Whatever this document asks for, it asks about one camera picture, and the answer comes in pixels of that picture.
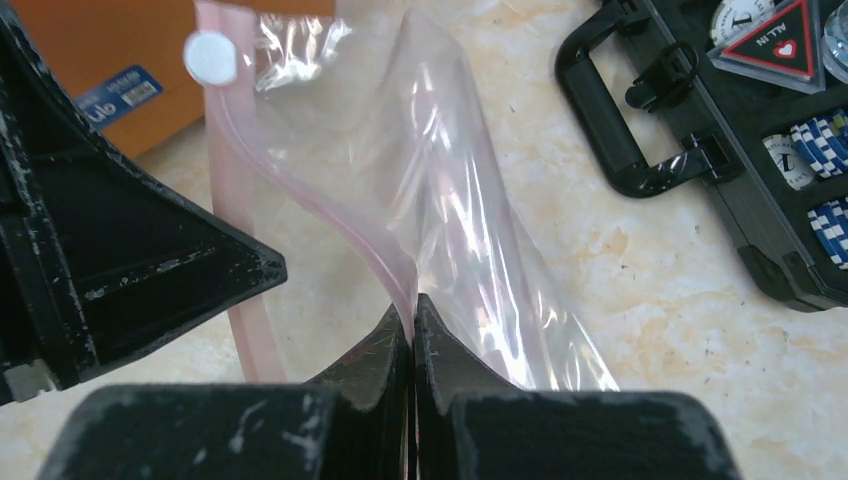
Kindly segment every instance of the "black handle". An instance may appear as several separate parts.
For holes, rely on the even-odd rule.
[[[694,148],[650,167],[624,117],[604,85],[589,52],[603,42],[628,13],[617,1],[603,7],[575,30],[557,53],[554,75],[583,126],[607,181],[622,195],[658,195],[710,169],[706,155]]]

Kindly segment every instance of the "plastic wrinkle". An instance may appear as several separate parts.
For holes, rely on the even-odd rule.
[[[198,29],[227,36],[241,60],[234,83],[205,88],[213,166],[250,165],[338,233],[408,341],[421,291],[513,384],[617,389],[510,205],[462,48],[425,13],[379,3],[332,19],[197,2]],[[238,226],[249,204],[227,181],[213,185],[216,214]],[[241,320],[242,336],[285,321],[262,314]],[[282,376],[268,373],[278,347],[236,341],[248,380]]]

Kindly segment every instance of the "barcode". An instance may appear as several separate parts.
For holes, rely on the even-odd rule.
[[[156,95],[158,91],[150,82],[145,81],[137,87],[133,87],[129,92],[121,95],[121,98],[127,102],[127,105],[134,107],[148,98]]]

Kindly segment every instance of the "beige marble table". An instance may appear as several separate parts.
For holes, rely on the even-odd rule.
[[[698,398],[721,422],[746,478],[845,478],[848,311],[804,315],[761,295],[694,182],[645,201],[605,184],[551,78],[555,47],[595,2],[429,3],[469,53],[515,207],[622,389]],[[622,99],[635,77],[628,62],[613,42],[595,58]],[[632,111],[628,121],[649,158],[674,153],[658,123]],[[202,124],[138,163],[211,207]],[[303,288],[296,276],[289,285]],[[379,312],[387,304],[379,292],[351,299],[343,291],[321,292],[328,309],[336,302]],[[297,312],[297,296],[290,301]],[[376,321],[341,318],[292,320],[296,328],[278,341],[292,352],[293,379],[318,372]],[[96,381],[0,408],[0,478],[32,478],[68,413],[98,386],[220,381],[241,381],[224,315]]]

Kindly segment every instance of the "cardboard box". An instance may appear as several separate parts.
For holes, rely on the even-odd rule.
[[[203,115],[202,88],[182,60],[183,43],[195,29],[193,2],[11,3],[70,97],[128,157],[137,157]],[[331,16],[335,10],[334,0],[228,3],[291,15]]]

